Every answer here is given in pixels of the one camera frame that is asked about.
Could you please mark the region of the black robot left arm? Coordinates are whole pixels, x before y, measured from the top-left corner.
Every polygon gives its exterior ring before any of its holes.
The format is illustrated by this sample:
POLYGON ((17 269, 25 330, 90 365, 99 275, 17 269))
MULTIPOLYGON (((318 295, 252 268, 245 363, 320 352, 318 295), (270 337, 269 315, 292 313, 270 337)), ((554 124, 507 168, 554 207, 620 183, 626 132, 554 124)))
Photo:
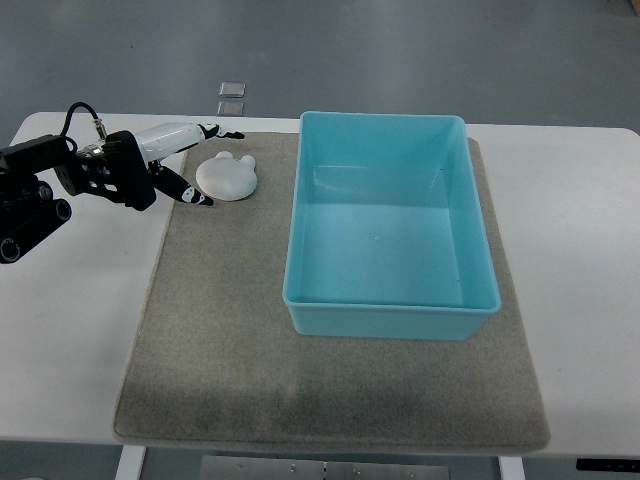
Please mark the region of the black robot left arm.
POLYGON ((39 245, 72 215, 69 202, 55 198, 38 175, 52 170, 71 196, 90 194, 137 211, 156 200, 147 163, 133 134, 108 134, 97 112, 84 102, 72 104, 61 132, 1 150, 1 262, 11 264, 39 245), (75 111, 91 116, 99 142, 84 150, 68 136, 75 111))

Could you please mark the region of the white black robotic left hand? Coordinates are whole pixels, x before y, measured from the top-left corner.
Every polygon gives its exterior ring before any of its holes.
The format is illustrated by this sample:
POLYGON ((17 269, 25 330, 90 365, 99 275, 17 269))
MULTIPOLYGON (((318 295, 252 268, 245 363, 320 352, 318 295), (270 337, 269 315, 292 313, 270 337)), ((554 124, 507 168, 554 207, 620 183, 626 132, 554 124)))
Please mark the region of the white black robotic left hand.
POLYGON ((213 206, 214 200, 201 193, 181 175, 162 165, 174 154, 189 150, 212 138, 244 139, 238 131, 223 130, 217 124, 165 123, 134 135, 156 190, 186 204, 213 206))

